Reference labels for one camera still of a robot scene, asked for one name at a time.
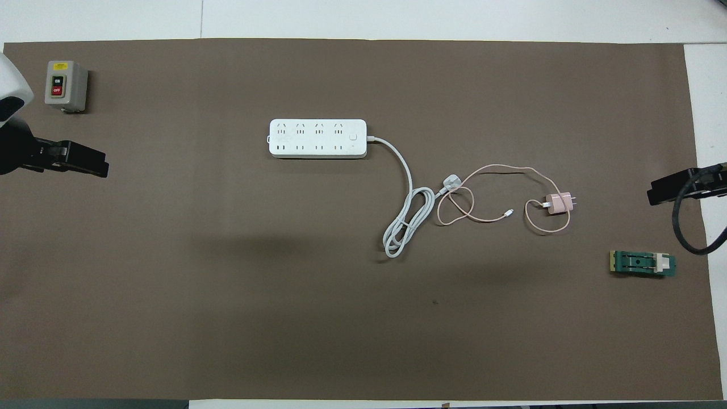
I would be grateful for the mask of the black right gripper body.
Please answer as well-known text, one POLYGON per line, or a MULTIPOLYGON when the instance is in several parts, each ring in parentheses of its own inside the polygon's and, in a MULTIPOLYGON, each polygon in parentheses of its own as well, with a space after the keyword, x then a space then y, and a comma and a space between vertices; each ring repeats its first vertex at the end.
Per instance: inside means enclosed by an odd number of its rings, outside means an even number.
POLYGON ((699 197, 724 197, 726 195, 726 164, 705 166, 699 169, 699 197))

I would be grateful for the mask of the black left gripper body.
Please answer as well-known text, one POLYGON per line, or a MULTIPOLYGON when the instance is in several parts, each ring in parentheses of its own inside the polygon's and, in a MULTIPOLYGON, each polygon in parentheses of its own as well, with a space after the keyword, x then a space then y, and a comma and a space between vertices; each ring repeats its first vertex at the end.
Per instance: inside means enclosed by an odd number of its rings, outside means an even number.
POLYGON ((52 145, 34 137, 28 124, 21 118, 11 118, 1 129, 1 174, 19 168, 43 173, 51 168, 52 156, 46 149, 52 145))

